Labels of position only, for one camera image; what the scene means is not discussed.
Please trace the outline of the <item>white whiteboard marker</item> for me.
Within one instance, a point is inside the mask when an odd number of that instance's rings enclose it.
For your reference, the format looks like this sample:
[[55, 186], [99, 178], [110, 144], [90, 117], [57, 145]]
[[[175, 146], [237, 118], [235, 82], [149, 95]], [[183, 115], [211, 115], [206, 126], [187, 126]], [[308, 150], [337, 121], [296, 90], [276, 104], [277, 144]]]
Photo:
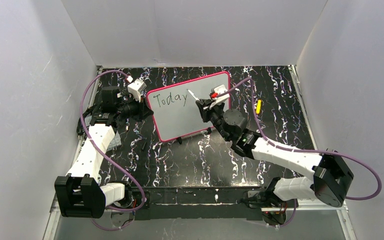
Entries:
[[188, 91], [188, 93], [192, 96], [192, 98], [195, 101], [199, 101], [200, 100], [190, 89], [188, 89], [187, 91]]

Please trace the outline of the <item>pink framed whiteboard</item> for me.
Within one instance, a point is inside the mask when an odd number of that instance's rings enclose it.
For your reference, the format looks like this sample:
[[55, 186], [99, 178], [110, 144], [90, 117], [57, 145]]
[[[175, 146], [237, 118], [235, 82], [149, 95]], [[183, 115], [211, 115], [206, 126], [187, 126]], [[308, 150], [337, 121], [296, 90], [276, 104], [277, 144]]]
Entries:
[[225, 85], [230, 88], [230, 74], [226, 71], [213, 73], [169, 86], [150, 90], [146, 94], [152, 119], [161, 142], [169, 142], [178, 137], [211, 127], [203, 122], [191, 90], [199, 99], [209, 99], [213, 88]]

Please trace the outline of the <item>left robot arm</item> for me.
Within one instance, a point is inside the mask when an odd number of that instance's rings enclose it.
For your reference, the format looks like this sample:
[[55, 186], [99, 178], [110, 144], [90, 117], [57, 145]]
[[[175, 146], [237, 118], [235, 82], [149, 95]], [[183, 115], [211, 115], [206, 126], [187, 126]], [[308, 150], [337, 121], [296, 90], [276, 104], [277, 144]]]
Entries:
[[87, 137], [79, 155], [66, 175], [54, 183], [58, 205], [63, 217], [100, 218], [106, 207], [118, 202], [123, 208], [131, 195], [124, 182], [100, 186], [98, 176], [101, 164], [118, 127], [132, 118], [142, 121], [153, 115], [144, 97], [144, 83], [131, 83], [127, 94], [117, 86], [104, 87], [98, 102], [89, 107], [84, 116], [91, 119], [86, 128]]

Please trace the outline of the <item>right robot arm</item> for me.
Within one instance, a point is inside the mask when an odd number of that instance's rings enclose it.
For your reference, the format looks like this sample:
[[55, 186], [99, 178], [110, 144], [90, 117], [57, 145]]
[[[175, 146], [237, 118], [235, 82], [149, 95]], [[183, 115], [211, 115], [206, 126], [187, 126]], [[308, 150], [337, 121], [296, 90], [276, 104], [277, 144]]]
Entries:
[[224, 110], [223, 102], [215, 104], [211, 99], [198, 99], [195, 103], [202, 121], [211, 122], [237, 155], [267, 161], [301, 175], [273, 179], [263, 193], [264, 198], [272, 202], [318, 199], [334, 208], [343, 206], [354, 175], [336, 152], [303, 152], [296, 147], [269, 142], [259, 132], [247, 128], [247, 121], [239, 110]]

